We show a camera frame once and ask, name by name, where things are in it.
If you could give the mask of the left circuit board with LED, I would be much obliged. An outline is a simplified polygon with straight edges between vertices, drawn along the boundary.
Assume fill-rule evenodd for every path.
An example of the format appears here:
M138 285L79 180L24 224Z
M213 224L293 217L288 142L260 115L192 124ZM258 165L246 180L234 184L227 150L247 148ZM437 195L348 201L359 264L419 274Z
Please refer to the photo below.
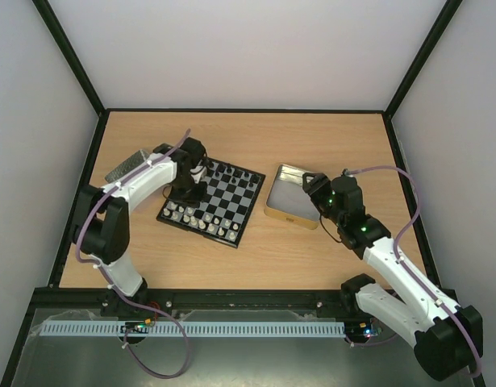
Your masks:
M123 332L135 332L141 334L147 334L148 330L156 325L156 320L153 318L146 318L141 321L127 321L124 323Z

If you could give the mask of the right circuit board with LED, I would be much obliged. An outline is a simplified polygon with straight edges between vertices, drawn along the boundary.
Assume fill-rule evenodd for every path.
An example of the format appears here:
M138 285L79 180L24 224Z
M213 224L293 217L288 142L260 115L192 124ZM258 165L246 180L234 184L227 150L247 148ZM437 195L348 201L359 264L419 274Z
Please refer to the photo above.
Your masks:
M355 322L348 326L347 333L351 339L369 339L382 333L381 323L375 318L363 322Z

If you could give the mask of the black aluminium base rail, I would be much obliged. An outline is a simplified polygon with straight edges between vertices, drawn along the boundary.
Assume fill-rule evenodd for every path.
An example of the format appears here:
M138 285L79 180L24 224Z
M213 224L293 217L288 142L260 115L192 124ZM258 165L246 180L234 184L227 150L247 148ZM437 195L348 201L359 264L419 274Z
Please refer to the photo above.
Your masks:
M361 311L348 312L339 290L148 289L140 296L139 303L157 306L172 316L192 310L290 310L337 320L369 317ZM29 308L90 309L97 310L101 316L122 320L150 314L147 310L129 306L113 291L105 289L38 288L33 293Z

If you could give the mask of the silver textured metal tray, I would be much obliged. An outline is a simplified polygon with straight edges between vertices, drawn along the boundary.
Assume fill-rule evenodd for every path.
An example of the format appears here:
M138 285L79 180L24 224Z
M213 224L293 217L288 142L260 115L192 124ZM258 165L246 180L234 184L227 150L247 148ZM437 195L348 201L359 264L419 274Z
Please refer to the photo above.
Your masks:
M105 175L104 179L107 183L112 183L117 181L130 173L135 168L142 165L146 159L148 159L150 153L145 149L140 149L137 152L133 153L126 160L122 161L118 164L114 169L112 169L107 175Z

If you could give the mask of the black and silver chessboard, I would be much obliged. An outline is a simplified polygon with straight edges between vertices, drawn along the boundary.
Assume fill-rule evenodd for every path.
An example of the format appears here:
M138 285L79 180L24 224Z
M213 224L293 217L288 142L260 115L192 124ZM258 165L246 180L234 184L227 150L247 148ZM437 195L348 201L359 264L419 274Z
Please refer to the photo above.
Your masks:
M161 223L169 224L170 226L180 228L185 231L192 231L193 233L199 234L205 238L212 239L215 242L226 244L227 246L237 248L239 247L243 233L248 225L248 220L251 216L252 210L255 206L258 195L261 191L262 185L254 190L241 189L240 187L222 189L213 189L211 186L207 185L206 195L198 206L186 206L184 207L184 212L180 213L178 210L170 210L170 216L164 216L163 209L168 208L168 204L171 202L169 199L165 201L161 207L156 220ZM192 214L187 214L186 209L192 207L194 212ZM178 213L177 220L172 220L171 215L173 212ZM206 223L206 228L201 230L198 225L192 227L190 221L184 223L182 221L183 215L186 214L189 217L194 216L198 221L203 220ZM212 220L210 222L205 221L205 214L210 214ZM214 224L214 219L220 218L221 223L216 226L215 232L210 233L207 229L210 224ZM225 220L231 220L231 225L225 227ZM218 235L218 229L222 227L225 231L223 236ZM233 231L236 233L235 240L229 240L229 233Z

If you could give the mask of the black cage frame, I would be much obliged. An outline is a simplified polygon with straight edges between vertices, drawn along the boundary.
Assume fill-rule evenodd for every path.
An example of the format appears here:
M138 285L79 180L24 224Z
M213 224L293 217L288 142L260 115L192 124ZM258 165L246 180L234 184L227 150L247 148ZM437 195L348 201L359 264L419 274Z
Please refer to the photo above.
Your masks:
M98 149L101 145L102 138L105 133L105 126L107 124L110 113L112 112L177 112L177 113L224 113L224 114L378 114L382 116L384 126L386 128L386 134L390 142L390 149L394 157L394 163L397 167L405 168L405 159L403 157L402 151L399 150L398 138L396 136L396 131L392 124L392 118L398 111L398 108L405 99L407 93L411 89L417 76L420 74L423 66L427 62L428 57L431 55L432 51L439 42L444 31L452 21L452 18L456 14L458 8L463 1L446 1L441 8L440 13L436 17L427 37L423 41L418 53L412 61L411 66L406 72L406 75L402 79L397 91L391 99L390 104L385 110L332 110L332 109L255 109L255 108L105 108L100 101L97 92L91 85L91 81L87 76L76 52L73 49L72 44L69 41L69 37L65 34L63 27L59 19L56 16L55 11L52 9L49 1L32 1L37 12L42 18L45 26L49 30L52 38L56 42L56 45L63 54L65 60L67 61L69 67L73 71L77 81L80 83L86 97L90 100L90 104L95 109L98 115L98 123L94 130L94 135L90 143L90 150L85 159L85 164L82 169L81 178L78 182L75 197L73 199L73 204L69 213L67 223L65 225L64 234L60 242L60 247L56 254L56 259L54 260L53 269L51 271L50 277L48 279L48 286L36 288L31 296L29 306L25 317L23 319L22 325L19 328L19 333L17 339L15 340L15 345L13 346L12 352L10 354L10 359L6 366L6 370L3 374L0 386L11 386L11 382L14 380L17 369L19 367L19 361L24 353L24 347L26 344L26 333L29 332L29 328L32 325L33 314L38 309L47 309L48 307L54 308L63 307L63 309L68 309L69 306L96 306L97 296L101 296L104 290L90 289L83 290L83 288L71 288L68 290L60 290L59 284L61 279L61 274L63 273L64 265L66 263L69 251L68 245L68 233L69 224L73 220L73 213L75 209L75 203L77 200L77 195L83 184L90 181L90 170L94 168L95 161L97 159ZM421 217L415 221L414 226L412 226L415 231L415 236L418 241L419 250L422 256L423 263L427 270L427 277L429 280L433 281L435 285L440 285L440 278L436 268L436 263L431 253L430 246L427 241L427 235L424 230L423 222ZM318 295L321 292L329 296L334 296L334 298L339 298L340 290L237 290L232 294L227 295L227 291L211 291L205 290L175 290L173 293L178 297L182 295L189 295L190 299L196 299L202 301L201 298L204 297L205 293L212 294L215 298L246 298L251 300L255 296L277 296L278 299L286 301L296 301L299 297L305 300L305 296Z

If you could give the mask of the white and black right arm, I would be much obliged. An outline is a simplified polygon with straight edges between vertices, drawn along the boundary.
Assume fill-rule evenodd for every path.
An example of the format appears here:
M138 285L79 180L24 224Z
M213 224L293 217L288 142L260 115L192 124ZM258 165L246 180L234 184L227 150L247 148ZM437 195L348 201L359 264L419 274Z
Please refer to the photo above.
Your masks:
M372 277L361 274L341 285L341 306L352 316L362 312L387 325L413 349L421 368L443 381L467 368L481 375L483 323L473 306L461 306L431 282L377 218L367 214L358 171L329 179L304 173L302 189L321 219L332 221L338 240L391 286L388 294Z

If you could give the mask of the black chess pieces row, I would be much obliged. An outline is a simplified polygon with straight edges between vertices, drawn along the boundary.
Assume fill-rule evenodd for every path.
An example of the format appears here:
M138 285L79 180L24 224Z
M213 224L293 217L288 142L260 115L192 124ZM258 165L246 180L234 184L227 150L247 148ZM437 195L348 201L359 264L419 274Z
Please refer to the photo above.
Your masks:
M265 179L265 175L240 166L229 164L216 159L209 160L209 168L203 180L213 189L226 190L227 188L240 187L254 191L258 189Z

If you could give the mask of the gold rimmed metal tin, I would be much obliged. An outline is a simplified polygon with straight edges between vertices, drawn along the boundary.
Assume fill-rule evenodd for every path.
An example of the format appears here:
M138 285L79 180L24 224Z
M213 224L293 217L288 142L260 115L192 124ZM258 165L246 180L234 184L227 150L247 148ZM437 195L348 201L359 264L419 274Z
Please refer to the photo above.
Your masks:
M302 189L302 175L305 172L298 167L280 164L264 212L270 218L315 230L319 226L319 212Z

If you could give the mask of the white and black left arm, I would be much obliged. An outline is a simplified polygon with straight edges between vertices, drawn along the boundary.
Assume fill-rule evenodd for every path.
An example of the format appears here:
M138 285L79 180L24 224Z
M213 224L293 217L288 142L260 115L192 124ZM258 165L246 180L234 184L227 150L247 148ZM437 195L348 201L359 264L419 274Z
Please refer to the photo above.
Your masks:
M76 260L92 264L109 288L134 297L144 278L128 250L131 213L167 185L172 187L178 205L198 204L206 193L206 169L205 147L186 132L176 145L154 148L136 166L127 165L121 176L108 184L84 186L77 196L70 227Z

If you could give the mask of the circuit board with led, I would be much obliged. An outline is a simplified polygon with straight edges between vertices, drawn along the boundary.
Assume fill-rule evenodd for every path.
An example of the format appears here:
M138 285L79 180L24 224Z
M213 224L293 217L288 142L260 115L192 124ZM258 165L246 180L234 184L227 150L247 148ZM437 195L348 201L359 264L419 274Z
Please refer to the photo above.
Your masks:
M135 332L141 334L147 334L148 330L156 325L156 320L153 318L146 318L141 321L127 321L124 323L123 332Z
M351 339L369 339L382 333L381 323L375 318L363 322L355 322L348 326L347 333Z

